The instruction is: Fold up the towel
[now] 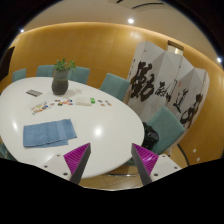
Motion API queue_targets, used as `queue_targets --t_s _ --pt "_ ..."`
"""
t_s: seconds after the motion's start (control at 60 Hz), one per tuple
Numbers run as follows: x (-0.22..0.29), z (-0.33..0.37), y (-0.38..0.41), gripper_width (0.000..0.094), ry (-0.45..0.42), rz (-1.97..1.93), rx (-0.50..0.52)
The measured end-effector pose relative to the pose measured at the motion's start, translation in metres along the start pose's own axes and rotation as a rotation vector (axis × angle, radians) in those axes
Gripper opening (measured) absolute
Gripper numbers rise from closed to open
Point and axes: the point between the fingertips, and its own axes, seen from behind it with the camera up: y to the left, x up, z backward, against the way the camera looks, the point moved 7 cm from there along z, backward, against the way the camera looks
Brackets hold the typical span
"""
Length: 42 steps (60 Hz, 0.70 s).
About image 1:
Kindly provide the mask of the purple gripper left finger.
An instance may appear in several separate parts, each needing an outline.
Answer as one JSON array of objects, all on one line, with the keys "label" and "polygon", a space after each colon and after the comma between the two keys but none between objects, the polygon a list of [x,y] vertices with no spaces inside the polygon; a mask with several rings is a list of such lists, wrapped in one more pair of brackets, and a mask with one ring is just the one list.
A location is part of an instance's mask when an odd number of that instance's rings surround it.
[{"label": "purple gripper left finger", "polygon": [[90,154],[91,144],[87,143],[64,155],[56,154],[43,164],[41,168],[74,184],[78,184]]}]

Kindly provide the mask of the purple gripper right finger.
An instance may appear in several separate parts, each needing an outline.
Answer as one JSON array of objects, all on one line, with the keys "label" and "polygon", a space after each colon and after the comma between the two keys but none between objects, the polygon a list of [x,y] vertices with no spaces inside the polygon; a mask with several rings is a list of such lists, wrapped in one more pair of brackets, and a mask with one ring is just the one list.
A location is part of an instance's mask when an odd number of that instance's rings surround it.
[{"label": "purple gripper right finger", "polygon": [[181,169],[166,154],[156,155],[137,144],[132,144],[131,154],[143,185],[150,184]]}]

